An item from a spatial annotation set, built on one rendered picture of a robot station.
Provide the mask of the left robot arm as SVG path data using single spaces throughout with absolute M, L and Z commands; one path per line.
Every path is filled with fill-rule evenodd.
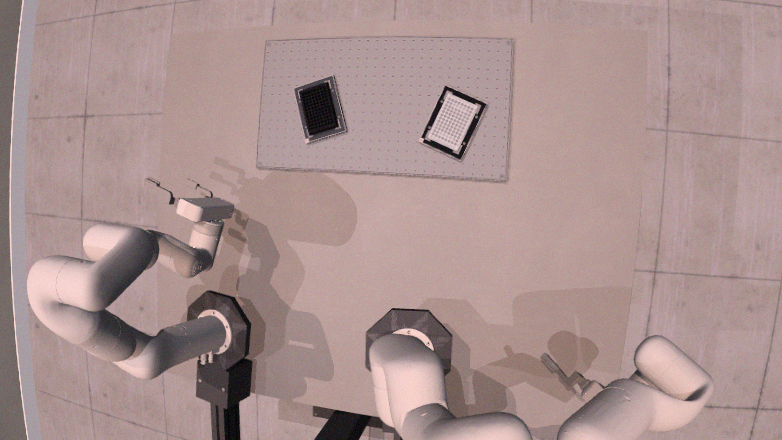
M 154 379 L 200 355 L 201 364 L 207 363 L 207 354 L 212 363 L 213 355 L 227 351 L 233 340 L 232 326 L 219 310 L 205 310 L 197 319 L 149 336 L 105 308 L 156 262 L 184 278 L 210 270 L 223 227 L 194 222 L 187 245 L 154 230 L 96 224 L 83 239 L 94 262 L 52 255 L 31 267 L 30 305 L 51 331 L 140 379 Z

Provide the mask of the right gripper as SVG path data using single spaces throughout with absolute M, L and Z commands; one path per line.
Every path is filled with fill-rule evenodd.
M 543 353 L 540 359 L 552 374 L 556 372 L 568 386 L 574 386 L 577 383 L 580 386 L 580 389 L 583 390 L 581 392 L 581 396 L 586 401 L 586 403 L 605 388 L 605 386 L 595 380 L 590 381 L 589 379 L 585 379 L 585 377 L 577 371 L 574 371 L 570 377 L 567 377 L 559 368 L 559 366 L 546 353 Z

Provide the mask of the black rectangular frame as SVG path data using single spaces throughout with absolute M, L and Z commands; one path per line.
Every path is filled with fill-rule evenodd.
M 444 145 L 442 145 L 440 143 L 437 143 L 437 142 L 435 142 L 435 141 L 433 141 L 433 140 L 431 140 L 429 138 L 427 138 L 429 133 L 430 133 L 430 129 L 431 129 L 433 123 L 435 122 L 435 120 L 437 118 L 437 115 L 438 115 L 438 113 L 439 113 L 439 111 L 440 111 L 440 109 L 441 109 L 441 107 L 442 107 L 442 105 L 444 103 L 444 100 L 445 100 L 445 98 L 446 98 L 448 93 L 450 93 L 450 94 L 452 94 L 452 95 L 454 95 L 456 97 L 459 97 L 459 98 L 461 98 L 463 100 L 466 100 L 466 101 L 468 101 L 468 102 L 470 102 L 472 104 L 475 104 L 475 105 L 479 106 L 477 111 L 476 111 L 476 113 L 475 113 L 475 115 L 474 115 L 474 118 L 473 118 L 473 120 L 472 120 L 472 122 L 471 122 L 471 124 L 470 124 L 470 126 L 469 126 L 469 128 L 467 130 L 467 133 L 466 133 L 466 135 L 465 135 L 465 137 L 464 137 L 464 139 L 463 139 L 463 141 L 462 141 L 462 143 L 461 143 L 461 145 L 459 147 L 458 152 L 453 150 L 453 149 L 450 149 L 450 148 L 448 148 L 448 147 L 446 147 L 446 146 L 444 146 Z M 445 85 L 443 90 L 442 90 L 442 92 L 441 92 L 441 94 L 440 94 L 440 96 L 439 96 L 439 98 L 438 98 L 438 100 L 437 100 L 437 103 L 436 103 L 436 105 L 435 105 L 435 107 L 434 107 L 434 109 L 433 109 L 433 111 L 432 111 L 432 113 L 430 115 L 430 118 L 429 118 L 429 120 L 428 120 L 428 122 L 427 122 L 427 124 L 426 124 L 426 126 L 425 126 L 425 128 L 423 130 L 423 133 L 422 133 L 422 135 L 421 135 L 421 137 L 419 139 L 419 142 L 421 142 L 421 143 L 423 143 L 423 144 L 425 144 L 427 146 L 430 146 L 430 147 L 432 147 L 432 148 L 434 148 L 434 149 L 436 149 L 436 150 L 438 150 L 440 152 L 443 152 L 443 153 L 445 153 L 445 154 L 447 154 L 447 155 L 449 155 L 449 156 L 451 156 L 451 157 L 461 161 L 463 156 L 464 156 L 464 154 L 465 154 L 465 151 L 466 151 L 466 149 L 467 149 L 467 147 L 468 147 L 468 145 L 469 145 L 469 143 L 470 143 L 470 141 L 471 141 L 471 139 L 473 137 L 473 134 L 474 134 L 474 132 L 475 132 L 479 122 L 480 122 L 480 119 L 481 119 L 481 117 L 482 117 L 482 115 L 483 115 L 483 113 L 484 113 L 484 111 L 485 111 L 485 109 L 487 107 L 487 104 L 488 103 L 483 102 L 483 101 L 481 101 L 481 100 L 479 100 L 477 98 L 474 98 L 474 97 L 472 97 L 472 96 L 470 96 L 468 94 L 465 94 L 465 93 L 463 93 L 463 92 L 461 92 L 459 90 L 456 90 L 456 89 L 454 89 L 452 87 L 449 87 L 449 86 Z

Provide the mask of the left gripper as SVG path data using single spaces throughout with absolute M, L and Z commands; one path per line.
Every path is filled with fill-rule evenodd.
M 197 189 L 206 194 L 203 198 L 174 198 L 171 191 L 160 187 L 160 182 L 150 177 L 144 180 L 144 184 L 166 195 L 164 203 L 175 205 L 177 214 L 194 222 L 203 222 L 214 226 L 223 226 L 221 219 L 230 219 L 234 210 L 234 204 L 221 199 L 212 198 L 211 191 L 202 188 L 195 181 L 188 178 L 185 185 Z M 214 220 L 214 221 L 212 221 Z

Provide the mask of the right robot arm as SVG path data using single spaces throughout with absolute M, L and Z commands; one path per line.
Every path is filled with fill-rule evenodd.
M 612 381 L 571 415 L 557 440 L 637 440 L 644 431 L 682 428 L 699 414 L 714 391 L 701 366 L 661 335 L 644 339 L 634 354 L 630 378 Z M 377 413 L 403 440 L 533 440 L 510 413 L 451 414 L 442 361 L 422 331 L 379 337 L 369 358 Z

